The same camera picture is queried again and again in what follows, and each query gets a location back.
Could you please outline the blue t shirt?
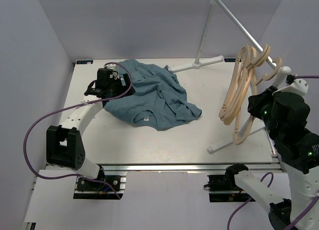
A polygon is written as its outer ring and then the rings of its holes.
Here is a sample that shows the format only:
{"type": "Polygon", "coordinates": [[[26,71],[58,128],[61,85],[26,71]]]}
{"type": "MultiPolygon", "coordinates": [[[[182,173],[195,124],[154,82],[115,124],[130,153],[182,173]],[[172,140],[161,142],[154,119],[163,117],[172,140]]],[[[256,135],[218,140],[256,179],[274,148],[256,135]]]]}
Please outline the blue t shirt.
{"type": "Polygon", "coordinates": [[[186,90],[167,67],[125,60],[116,67],[119,74],[130,73],[135,93],[105,104],[104,109],[132,126],[166,130],[197,120],[202,110],[187,101],[186,90]]]}

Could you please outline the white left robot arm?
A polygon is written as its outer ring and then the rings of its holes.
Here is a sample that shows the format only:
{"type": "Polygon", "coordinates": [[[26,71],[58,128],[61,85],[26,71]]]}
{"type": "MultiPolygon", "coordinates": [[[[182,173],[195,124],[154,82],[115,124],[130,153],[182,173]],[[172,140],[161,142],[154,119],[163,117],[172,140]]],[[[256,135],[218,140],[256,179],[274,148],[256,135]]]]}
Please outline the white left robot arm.
{"type": "Polygon", "coordinates": [[[99,165],[86,157],[82,135],[95,115],[105,104],[114,99],[134,94],[131,74],[119,74],[115,64],[100,68],[97,78],[84,92],[80,106],[58,126],[50,126],[46,132],[46,161],[51,165],[64,167],[88,178],[88,184],[95,190],[105,185],[105,177],[99,165]]]}

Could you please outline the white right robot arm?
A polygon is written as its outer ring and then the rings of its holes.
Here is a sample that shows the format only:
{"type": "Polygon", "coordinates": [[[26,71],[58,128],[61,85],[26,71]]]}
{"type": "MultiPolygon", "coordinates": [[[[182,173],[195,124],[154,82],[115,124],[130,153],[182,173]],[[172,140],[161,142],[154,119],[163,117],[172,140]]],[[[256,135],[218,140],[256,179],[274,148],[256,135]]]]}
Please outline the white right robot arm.
{"type": "Polygon", "coordinates": [[[226,186],[244,190],[268,214],[275,230],[319,228],[319,136],[306,129],[310,107],[303,96],[307,90],[307,82],[299,76],[284,88],[270,87],[248,99],[248,113],[263,121],[281,156],[291,198],[270,190],[244,164],[225,172],[226,186]]]}

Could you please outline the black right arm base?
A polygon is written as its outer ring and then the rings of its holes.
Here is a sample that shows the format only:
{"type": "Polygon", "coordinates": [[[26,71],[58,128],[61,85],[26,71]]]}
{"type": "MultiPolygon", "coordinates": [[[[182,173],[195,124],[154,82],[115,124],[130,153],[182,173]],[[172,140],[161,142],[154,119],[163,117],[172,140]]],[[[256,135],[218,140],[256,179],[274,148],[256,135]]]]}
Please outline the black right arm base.
{"type": "Polygon", "coordinates": [[[254,202],[253,198],[231,182],[224,175],[208,175],[208,182],[203,188],[208,191],[211,203],[244,203],[247,200],[254,202]]]}

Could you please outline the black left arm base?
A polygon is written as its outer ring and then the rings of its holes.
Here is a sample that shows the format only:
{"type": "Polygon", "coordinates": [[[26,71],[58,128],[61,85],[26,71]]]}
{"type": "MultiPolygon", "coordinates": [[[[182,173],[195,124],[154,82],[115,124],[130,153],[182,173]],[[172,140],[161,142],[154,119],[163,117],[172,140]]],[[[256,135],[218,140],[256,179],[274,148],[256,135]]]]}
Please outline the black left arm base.
{"type": "Polygon", "coordinates": [[[117,171],[105,171],[104,179],[107,184],[95,183],[77,178],[73,199],[76,200],[119,200],[124,194],[126,186],[126,173],[117,171]]]}

